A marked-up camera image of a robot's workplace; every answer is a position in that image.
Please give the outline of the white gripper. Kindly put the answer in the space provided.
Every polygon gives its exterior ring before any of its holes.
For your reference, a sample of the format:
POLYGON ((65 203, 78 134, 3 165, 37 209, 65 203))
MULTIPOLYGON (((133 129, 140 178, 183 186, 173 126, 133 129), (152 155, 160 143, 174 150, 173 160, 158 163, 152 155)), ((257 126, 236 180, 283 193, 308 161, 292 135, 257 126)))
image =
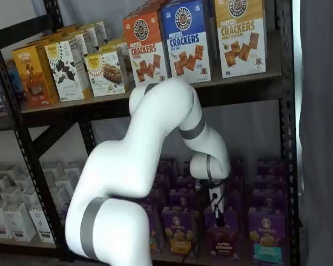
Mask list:
POLYGON ((225 226, 224 221, 224 185, 216 185, 209 189, 211 210, 215 213, 215 225, 225 226))

